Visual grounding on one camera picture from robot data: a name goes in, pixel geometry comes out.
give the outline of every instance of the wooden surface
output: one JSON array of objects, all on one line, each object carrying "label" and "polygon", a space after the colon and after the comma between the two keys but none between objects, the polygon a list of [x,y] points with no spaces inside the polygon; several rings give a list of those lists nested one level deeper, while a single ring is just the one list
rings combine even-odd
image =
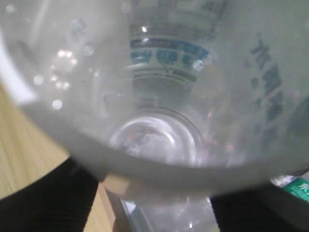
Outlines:
[{"label": "wooden surface", "polygon": [[[10,102],[0,86],[0,199],[49,173],[67,152],[43,135]],[[100,187],[85,232],[111,232],[115,220],[105,189]]]}]

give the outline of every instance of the bottle label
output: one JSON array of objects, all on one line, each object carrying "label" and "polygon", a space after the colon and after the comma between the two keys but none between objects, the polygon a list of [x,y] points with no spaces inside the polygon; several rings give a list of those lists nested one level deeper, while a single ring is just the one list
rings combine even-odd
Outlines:
[{"label": "bottle label", "polygon": [[303,178],[297,178],[288,185],[284,186],[283,189],[294,196],[309,202],[309,181]]}]

